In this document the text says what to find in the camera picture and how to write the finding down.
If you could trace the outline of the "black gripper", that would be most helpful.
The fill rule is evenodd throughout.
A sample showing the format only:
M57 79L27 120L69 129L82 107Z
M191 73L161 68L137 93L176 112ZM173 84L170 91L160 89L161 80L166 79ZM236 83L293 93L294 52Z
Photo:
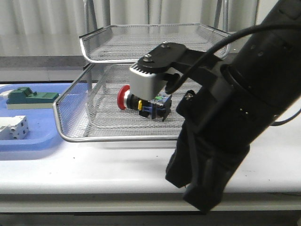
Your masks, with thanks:
M168 94L177 91L187 79L201 85L199 92L186 92L177 106L185 121L166 167L166 180L178 188L189 184L183 199L203 214L221 202L226 184L249 151L245 146L228 153L224 145L207 137L208 129L213 129L216 138L217 127L224 122L222 116L229 122L234 114L227 105L232 89L222 77L221 59L215 56L223 46L219 43L203 52L167 42L137 61L138 68L148 73L176 70L165 76Z

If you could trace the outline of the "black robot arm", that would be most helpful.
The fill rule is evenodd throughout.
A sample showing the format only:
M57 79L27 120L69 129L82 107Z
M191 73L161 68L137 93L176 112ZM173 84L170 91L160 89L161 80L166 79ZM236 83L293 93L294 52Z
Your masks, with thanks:
M166 180L187 189L186 202L207 213L249 152L250 144L301 95L301 3L280 0L260 25L236 32L206 52L163 43L131 67L131 91L144 100L177 91L184 118Z

